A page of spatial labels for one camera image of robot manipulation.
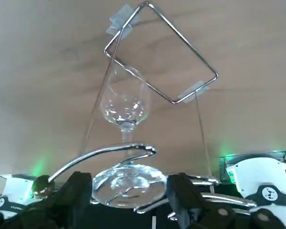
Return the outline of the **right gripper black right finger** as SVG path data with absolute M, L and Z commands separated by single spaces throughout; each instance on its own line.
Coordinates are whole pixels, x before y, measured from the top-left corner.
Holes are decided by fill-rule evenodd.
M 265 208 L 241 216 L 226 204 L 205 200 L 185 173 L 169 176 L 166 185 L 166 196 L 182 229 L 285 228 L 283 222 Z

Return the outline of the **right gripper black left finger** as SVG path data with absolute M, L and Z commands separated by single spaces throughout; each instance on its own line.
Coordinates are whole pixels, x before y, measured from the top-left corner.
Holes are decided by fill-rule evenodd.
M 28 204 L 0 198 L 0 229 L 74 229 L 90 205 L 92 178 L 74 172 L 62 187 Z

